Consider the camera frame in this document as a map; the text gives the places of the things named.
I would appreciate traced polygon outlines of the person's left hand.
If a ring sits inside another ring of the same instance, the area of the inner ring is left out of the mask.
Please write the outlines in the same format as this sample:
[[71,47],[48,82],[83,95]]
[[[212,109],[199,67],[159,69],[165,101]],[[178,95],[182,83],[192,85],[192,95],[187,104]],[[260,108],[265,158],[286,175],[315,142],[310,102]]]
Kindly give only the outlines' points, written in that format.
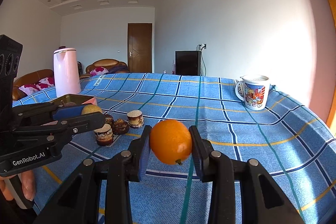
[[[10,193],[9,188],[6,186],[4,182],[5,177],[0,177],[1,180],[1,192],[4,198],[8,201],[13,200],[13,195]],[[36,186],[35,186],[35,176],[32,170],[25,171],[21,173],[21,183],[22,183],[22,191],[26,199],[32,201],[36,194]]]

